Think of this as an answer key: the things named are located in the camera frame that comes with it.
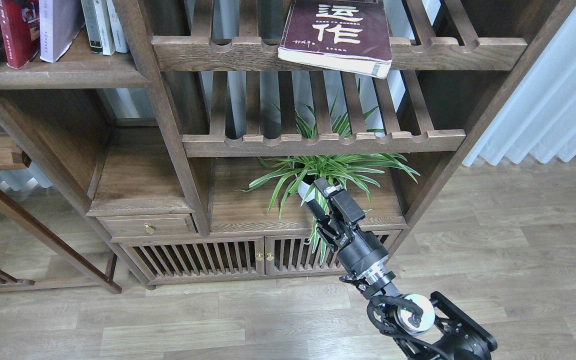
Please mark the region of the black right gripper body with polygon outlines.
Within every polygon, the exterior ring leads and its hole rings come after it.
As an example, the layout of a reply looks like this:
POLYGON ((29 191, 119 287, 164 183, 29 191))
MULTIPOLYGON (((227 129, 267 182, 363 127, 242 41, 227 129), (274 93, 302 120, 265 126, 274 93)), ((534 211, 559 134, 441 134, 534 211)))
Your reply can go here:
POLYGON ((351 278, 379 278, 386 271, 387 249, 371 231, 357 223, 317 218, 317 234, 326 242, 351 278))

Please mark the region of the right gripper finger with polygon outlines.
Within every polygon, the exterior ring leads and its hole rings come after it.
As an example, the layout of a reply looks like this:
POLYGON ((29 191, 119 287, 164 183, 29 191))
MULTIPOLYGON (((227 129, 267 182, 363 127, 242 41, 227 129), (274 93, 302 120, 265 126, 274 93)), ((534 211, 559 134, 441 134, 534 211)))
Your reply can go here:
POLYGON ((346 189, 332 186, 324 177, 314 180, 313 185, 326 200, 329 218, 349 226, 356 226, 366 218, 366 213, 346 189))
POLYGON ((318 203, 317 200, 309 200, 306 202, 308 209, 310 210, 311 214, 313 215, 314 221, 317 226, 320 227, 328 227, 330 225, 330 216, 326 210, 318 203))

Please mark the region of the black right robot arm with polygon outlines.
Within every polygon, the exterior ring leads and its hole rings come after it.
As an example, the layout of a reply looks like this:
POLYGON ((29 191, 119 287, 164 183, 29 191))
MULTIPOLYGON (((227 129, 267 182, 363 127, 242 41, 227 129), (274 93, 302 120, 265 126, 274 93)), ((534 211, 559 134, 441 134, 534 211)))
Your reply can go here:
POLYGON ((389 256, 380 240, 359 225, 365 212, 341 186, 324 177, 313 187, 327 203, 307 202, 317 232, 336 253, 346 271, 340 281, 354 285, 366 298, 366 314, 377 330, 390 337, 409 360, 489 360, 496 339, 441 292, 429 298, 404 294, 385 262, 389 256))

